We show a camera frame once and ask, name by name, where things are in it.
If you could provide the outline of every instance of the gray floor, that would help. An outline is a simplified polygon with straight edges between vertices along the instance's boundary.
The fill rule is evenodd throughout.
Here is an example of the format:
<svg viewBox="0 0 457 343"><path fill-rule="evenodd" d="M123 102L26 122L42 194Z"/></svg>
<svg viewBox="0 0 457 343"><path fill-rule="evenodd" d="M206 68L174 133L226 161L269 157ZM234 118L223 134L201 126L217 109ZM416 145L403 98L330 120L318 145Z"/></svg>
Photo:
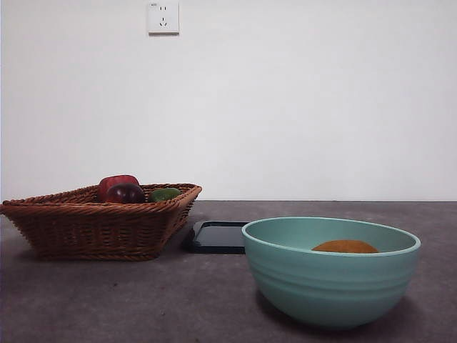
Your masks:
<svg viewBox="0 0 457 343"><path fill-rule="evenodd" d="M244 255L180 248L197 221L290 215L360 219L419 236L405 297L374 323L322 332L272 307ZM2 342L457 342L455 202L196 202L186 227L148 262L40 262L1 222Z"/></svg>

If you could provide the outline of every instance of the wall socket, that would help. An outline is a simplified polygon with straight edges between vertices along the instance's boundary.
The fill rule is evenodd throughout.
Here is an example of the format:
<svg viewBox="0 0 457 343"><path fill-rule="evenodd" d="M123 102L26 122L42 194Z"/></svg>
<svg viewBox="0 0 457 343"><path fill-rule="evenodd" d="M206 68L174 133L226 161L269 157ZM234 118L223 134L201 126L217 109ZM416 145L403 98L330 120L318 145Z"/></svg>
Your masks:
<svg viewBox="0 0 457 343"><path fill-rule="evenodd" d="M149 34L179 34L179 2L163 0L147 5Z"/></svg>

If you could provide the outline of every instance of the teal bowl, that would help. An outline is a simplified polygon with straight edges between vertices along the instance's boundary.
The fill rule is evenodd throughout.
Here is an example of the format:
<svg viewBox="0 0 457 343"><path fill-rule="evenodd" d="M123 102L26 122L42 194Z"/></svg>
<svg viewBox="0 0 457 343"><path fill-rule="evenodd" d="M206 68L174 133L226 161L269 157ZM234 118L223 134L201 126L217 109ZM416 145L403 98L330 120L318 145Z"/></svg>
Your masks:
<svg viewBox="0 0 457 343"><path fill-rule="evenodd" d="M290 317L327 329L357 327L393 308L413 276L421 245L394 227L336 218L262 219L242 232L265 298ZM359 239L379 253L312 250L334 239Z"/></svg>

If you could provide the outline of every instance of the apple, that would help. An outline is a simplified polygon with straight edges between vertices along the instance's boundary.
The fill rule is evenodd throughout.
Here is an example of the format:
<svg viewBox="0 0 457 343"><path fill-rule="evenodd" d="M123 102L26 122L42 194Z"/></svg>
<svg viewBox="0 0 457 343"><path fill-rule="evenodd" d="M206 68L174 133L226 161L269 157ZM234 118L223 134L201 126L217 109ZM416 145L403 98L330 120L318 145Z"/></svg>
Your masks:
<svg viewBox="0 0 457 343"><path fill-rule="evenodd" d="M138 184L122 183L109 187L105 202L140 204L144 202L143 189Z"/></svg>
<svg viewBox="0 0 457 343"><path fill-rule="evenodd" d="M97 199L100 202L106 201L106 193L108 189L115 184L137 184L138 186L140 183L131 175L115 175L113 177L105 177L100 181L99 189L97 191Z"/></svg>

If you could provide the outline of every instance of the wicker basket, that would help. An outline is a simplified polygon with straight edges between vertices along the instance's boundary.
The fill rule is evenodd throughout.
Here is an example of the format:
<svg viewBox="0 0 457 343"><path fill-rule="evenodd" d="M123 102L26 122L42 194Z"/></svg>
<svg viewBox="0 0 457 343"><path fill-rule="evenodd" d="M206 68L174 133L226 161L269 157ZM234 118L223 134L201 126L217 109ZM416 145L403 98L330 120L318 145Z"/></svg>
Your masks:
<svg viewBox="0 0 457 343"><path fill-rule="evenodd" d="M98 186L89 186L5 201L0 214L16 225L40 259L144 261L160 255L182 228L201 191L194 184L141 186L146 197L165 187L176 187L181 194L157 203L98 203Z"/></svg>

